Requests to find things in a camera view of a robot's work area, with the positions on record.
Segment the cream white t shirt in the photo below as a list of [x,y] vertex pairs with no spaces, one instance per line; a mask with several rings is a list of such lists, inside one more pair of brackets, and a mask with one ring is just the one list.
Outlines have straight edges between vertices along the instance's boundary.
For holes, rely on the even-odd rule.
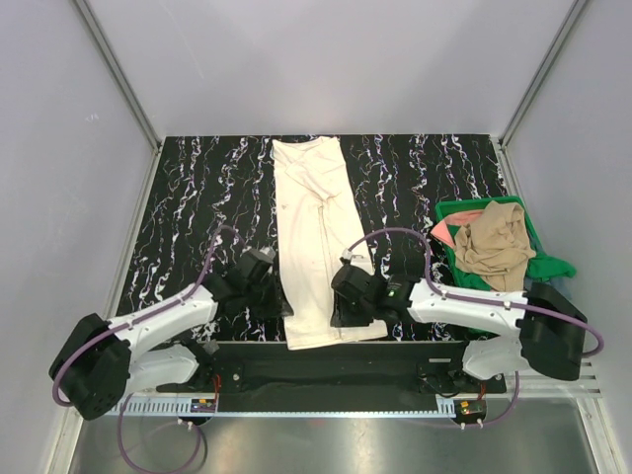
[[380,339],[386,324],[336,328],[335,273],[340,258],[364,236],[340,140],[273,141],[280,282],[293,311],[283,319],[292,351]]

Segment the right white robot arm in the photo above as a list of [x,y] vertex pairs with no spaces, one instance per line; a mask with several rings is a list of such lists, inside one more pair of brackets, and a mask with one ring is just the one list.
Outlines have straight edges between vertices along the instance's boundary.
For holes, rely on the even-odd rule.
[[462,358],[448,367],[457,390],[470,391],[482,380],[526,369],[562,381],[580,376],[587,319],[550,285],[488,292],[406,275],[384,278],[345,264],[331,287],[336,328],[377,321],[441,323],[490,334],[488,340],[468,342]]

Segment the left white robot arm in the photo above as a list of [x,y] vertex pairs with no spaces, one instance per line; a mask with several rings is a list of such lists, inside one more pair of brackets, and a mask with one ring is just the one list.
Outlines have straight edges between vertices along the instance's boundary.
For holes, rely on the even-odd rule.
[[54,401],[92,421],[133,393],[210,389],[217,380],[212,356],[189,331],[244,311],[260,319],[290,314],[277,264],[273,249],[251,249],[227,270],[143,310],[81,318],[48,372]]

